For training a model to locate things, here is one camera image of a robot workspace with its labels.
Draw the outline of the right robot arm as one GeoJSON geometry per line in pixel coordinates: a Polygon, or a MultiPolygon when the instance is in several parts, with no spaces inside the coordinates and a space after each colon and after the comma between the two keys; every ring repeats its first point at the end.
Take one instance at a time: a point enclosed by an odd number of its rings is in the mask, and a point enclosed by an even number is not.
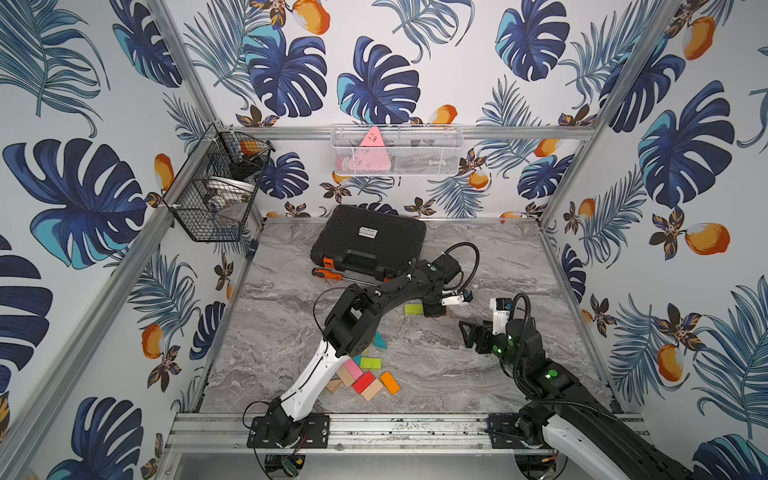
{"type": "Polygon", "coordinates": [[[495,447],[549,447],[594,479],[695,479],[604,407],[579,378],[550,359],[527,295],[492,302],[494,318],[462,321],[466,347],[494,356],[527,402],[516,413],[492,414],[486,432],[495,447]]]}

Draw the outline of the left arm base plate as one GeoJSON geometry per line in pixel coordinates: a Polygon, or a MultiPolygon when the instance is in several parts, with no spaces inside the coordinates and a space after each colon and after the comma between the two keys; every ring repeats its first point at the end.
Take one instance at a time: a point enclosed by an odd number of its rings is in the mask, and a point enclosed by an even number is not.
{"type": "Polygon", "coordinates": [[[325,449],[331,420],[328,415],[311,413],[298,422],[284,414],[257,416],[249,428],[247,447],[251,449],[325,449]]]}

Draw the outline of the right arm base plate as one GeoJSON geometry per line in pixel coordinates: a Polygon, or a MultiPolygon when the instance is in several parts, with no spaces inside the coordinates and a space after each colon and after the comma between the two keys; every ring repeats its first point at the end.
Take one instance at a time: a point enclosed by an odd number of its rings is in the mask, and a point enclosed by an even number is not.
{"type": "Polygon", "coordinates": [[[493,449],[550,449],[545,442],[542,426],[527,414],[495,413],[486,419],[484,432],[493,449]]]}

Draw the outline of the green block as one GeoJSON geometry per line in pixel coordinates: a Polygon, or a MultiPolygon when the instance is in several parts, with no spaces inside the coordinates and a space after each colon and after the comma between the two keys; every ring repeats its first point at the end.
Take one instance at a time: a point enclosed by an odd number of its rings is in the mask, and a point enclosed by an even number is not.
{"type": "Polygon", "coordinates": [[[404,306],[405,315],[424,315],[422,304],[407,304],[404,306]]]}
{"type": "Polygon", "coordinates": [[[383,362],[381,358],[362,357],[359,366],[364,370],[381,370],[383,362]]]}

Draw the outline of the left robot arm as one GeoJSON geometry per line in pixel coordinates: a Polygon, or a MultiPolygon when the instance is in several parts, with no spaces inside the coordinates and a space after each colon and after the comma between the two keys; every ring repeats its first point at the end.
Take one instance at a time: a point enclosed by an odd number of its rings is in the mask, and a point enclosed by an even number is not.
{"type": "Polygon", "coordinates": [[[425,315],[445,314],[446,286],[462,273],[445,253],[419,260],[406,273],[378,286],[347,286],[322,326],[322,340],[298,379],[267,407],[262,424],[281,444],[295,437],[303,420],[338,369],[373,342],[383,316],[411,300],[422,302],[425,315]]]}

